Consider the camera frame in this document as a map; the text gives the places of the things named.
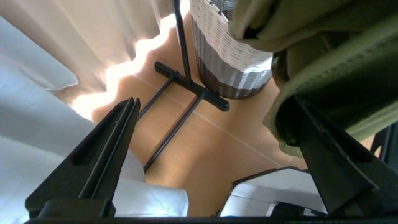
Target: wicker basket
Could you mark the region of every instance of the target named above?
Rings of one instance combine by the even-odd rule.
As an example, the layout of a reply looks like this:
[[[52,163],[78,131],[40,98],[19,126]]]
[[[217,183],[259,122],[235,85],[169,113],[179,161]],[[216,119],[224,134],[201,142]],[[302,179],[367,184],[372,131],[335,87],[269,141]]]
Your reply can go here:
[[[228,31],[236,0],[191,0],[193,36],[202,82],[227,98],[247,98],[271,78],[272,53],[234,40]]]

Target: sunlight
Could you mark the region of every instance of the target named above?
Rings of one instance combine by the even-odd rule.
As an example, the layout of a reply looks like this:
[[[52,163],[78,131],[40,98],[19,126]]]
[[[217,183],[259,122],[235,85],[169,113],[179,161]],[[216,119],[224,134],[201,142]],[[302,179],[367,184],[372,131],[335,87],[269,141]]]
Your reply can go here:
[[[189,11],[189,1],[181,1],[181,15],[184,18]],[[161,45],[169,38],[169,30],[175,27],[175,15],[171,14],[160,21],[160,34],[153,39],[142,39],[136,43],[136,57],[133,61],[112,65],[105,71],[106,92],[92,93],[79,96],[72,108],[82,117],[91,120],[95,109],[111,103],[118,92],[120,79],[134,75],[141,71],[147,54]]]

